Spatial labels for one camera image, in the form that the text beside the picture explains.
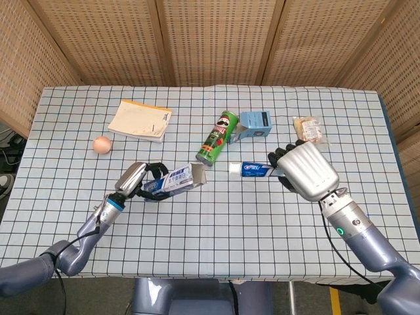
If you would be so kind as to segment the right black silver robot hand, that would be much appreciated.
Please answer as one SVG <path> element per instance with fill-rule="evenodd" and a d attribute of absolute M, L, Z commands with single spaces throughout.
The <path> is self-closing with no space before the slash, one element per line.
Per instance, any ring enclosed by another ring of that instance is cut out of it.
<path fill-rule="evenodd" d="M 279 181 L 307 201 L 318 202 L 339 186 L 339 176 L 317 146 L 297 140 L 268 154 L 268 160 L 282 175 Z"/>

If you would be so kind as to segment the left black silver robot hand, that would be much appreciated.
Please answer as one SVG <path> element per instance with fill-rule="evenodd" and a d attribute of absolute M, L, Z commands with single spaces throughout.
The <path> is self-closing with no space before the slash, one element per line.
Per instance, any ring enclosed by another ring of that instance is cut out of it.
<path fill-rule="evenodd" d="M 135 162 L 122 174 L 121 178 L 116 182 L 116 192 L 129 199 L 133 198 L 134 196 L 139 196 L 145 200 L 152 201 L 161 201 L 170 198 L 171 196 L 169 193 L 164 193 L 163 195 L 158 196 L 142 189 L 142 180 L 149 171 L 152 173 L 155 179 L 160 179 L 164 175 L 169 174 L 168 169 L 161 162 Z"/>

